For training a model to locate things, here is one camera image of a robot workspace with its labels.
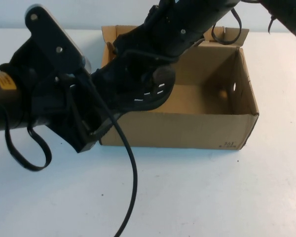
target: yellow label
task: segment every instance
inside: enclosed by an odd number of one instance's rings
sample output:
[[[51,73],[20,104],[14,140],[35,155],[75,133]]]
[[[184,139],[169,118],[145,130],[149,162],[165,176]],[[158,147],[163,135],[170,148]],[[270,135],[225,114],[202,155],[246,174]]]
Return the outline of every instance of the yellow label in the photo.
[[[4,72],[0,72],[0,87],[2,90],[16,90],[16,84],[12,78]]]

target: box flap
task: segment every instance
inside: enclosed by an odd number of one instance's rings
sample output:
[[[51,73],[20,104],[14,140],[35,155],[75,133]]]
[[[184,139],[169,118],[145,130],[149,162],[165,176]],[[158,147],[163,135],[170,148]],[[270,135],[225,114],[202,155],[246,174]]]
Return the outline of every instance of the box flap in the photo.
[[[114,42],[117,36],[130,32],[135,29],[137,26],[103,26],[102,33],[105,43]],[[225,28],[225,27],[215,27],[214,32],[216,36],[222,40],[230,41],[235,39],[238,36],[239,28]],[[232,44],[234,46],[243,46],[249,30],[242,29],[241,35],[236,43]],[[205,34],[205,41],[207,42],[216,42],[212,37],[212,28],[210,28]]]
[[[216,40],[214,40],[214,38],[212,37],[212,29],[213,28],[210,28],[204,34],[206,42],[216,42]],[[215,35],[219,39],[222,39],[224,41],[231,41],[231,40],[234,40],[238,36],[239,28],[215,27],[214,32],[215,32]],[[249,33],[249,29],[242,29],[239,39],[235,43],[233,43],[232,45],[238,46],[238,47],[243,46],[243,44],[248,36],[248,33]]]
[[[104,42],[114,42],[116,40],[116,26],[102,26]]]

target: white table surface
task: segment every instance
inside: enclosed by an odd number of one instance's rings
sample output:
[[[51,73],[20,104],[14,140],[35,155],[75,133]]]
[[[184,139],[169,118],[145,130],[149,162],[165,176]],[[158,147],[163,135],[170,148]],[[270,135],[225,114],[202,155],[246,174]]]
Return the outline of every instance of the white table surface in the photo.
[[[69,35],[96,69],[101,32]],[[29,36],[0,30],[0,64]],[[296,237],[296,39],[249,33],[244,50],[260,110],[247,145],[239,152],[134,148],[138,198],[123,236]],[[76,154],[48,128],[36,131],[53,152],[39,173],[12,159],[0,132],[0,237],[112,237],[132,189],[125,148]],[[12,138],[43,164],[25,129]]]

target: white background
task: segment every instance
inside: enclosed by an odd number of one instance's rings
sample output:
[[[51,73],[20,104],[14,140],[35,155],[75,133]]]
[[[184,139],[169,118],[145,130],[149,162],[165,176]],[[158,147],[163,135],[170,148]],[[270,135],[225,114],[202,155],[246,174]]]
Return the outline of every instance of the white background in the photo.
[[[26,9],[35,3],[46,6],[67,29],[100,29],[103,25],[140,25],[159,0],[0,0],[0,28],[23,28]],[[240,3],[236,7],[243,27],[266,32],[270,15],[260,4]],[[232,14],[219,25],[238,27]],[[273,32],[286,29],[279,22]]]

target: black cylinder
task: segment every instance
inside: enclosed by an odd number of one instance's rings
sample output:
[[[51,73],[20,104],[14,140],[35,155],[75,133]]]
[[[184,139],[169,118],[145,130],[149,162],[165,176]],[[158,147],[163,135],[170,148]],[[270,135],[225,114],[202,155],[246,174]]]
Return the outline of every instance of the black cylinder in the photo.
[[[296,36],[296,0],[260,0],[260,2]]]
[[[240,0],[176,0],[151,29],[150,37],[162,53],[177,57],[231,11]]]
[[[6,73],[0,72],[0,104],[4,106],[9,115],[10,128],[25,127],[23,122],[22,93],[13,79]],[[4,130],[5,120],[0,111],[0,130]]]

